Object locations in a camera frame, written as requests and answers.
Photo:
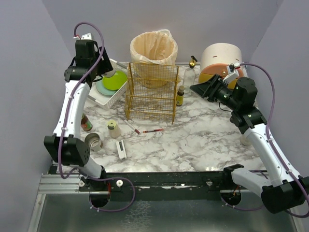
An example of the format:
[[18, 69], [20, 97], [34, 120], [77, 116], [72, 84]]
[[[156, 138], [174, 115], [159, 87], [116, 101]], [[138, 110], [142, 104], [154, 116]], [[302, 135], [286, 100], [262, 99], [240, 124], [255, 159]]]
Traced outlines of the green fried egg plate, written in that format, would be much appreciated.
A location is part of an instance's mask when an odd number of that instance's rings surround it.
[[116, 71], [112, 77], [103, 77], [103, 86], [108, 90], [118, 90], [127, 81], [127, 75], [123, 71]]

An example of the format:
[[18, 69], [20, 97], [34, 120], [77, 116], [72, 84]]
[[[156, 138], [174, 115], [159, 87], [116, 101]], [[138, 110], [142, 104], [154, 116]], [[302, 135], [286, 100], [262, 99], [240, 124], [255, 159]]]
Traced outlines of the light blue flower plate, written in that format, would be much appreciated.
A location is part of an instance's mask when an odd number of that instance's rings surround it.
[[102, 94], [104, 96], [107, 96], [107, 97], [111, 97], [112, 95], [114, 95], [117, 92], [117, 90], [109, 90], [109, 89], [107, 89], [104, 86], [102, 81], [96, 82], [96, 89], [97, 89], [97, 91], [100, 94]]

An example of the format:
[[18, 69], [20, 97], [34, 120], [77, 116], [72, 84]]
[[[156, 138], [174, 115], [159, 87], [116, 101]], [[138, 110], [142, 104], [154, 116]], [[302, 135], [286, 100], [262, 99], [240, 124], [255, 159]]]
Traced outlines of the red sauce bottle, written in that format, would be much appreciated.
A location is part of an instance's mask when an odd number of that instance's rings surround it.
[[93, 127], [92, 123], [84, 113], [82, 114], [81, 127], [84, 131], [90, 131]]

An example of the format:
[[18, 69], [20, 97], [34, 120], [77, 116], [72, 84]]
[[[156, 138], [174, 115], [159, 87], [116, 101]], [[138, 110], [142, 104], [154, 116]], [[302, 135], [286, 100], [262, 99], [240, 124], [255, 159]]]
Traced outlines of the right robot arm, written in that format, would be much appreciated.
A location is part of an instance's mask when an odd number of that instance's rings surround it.
[[231, 109], [231, 123], [250, 141], [268, 172], [265, 179], [242, 165], [230, 166], [224, 168], [226, 185], [241, 185], [255, 193], [273, 214], [302, 205], [309, 193], [309, 179], [293, 168], [267, 129], [265, 117], [254, 106], [257, 95], [254, 80], [241, 77], [230, 90], [216, 74], [190, 89], [210, 102], [220, 102]]

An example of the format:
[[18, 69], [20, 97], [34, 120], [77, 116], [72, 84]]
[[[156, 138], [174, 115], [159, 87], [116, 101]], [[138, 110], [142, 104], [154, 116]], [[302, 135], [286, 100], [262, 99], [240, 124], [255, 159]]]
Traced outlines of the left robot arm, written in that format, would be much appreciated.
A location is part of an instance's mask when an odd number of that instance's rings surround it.
[[99, 75], [112, 70], [107, 53], [93, 40], [77, 40], [76, 55], [65, 70], [65, 98], [57, 126], [45, 136], [44, 146], [52, 160], [79, 170], [90, 178], [103, 179], [104, 168], [90, 158], [90, 147], [81, 140], [80, 124], [85, 101], [92, 83]]

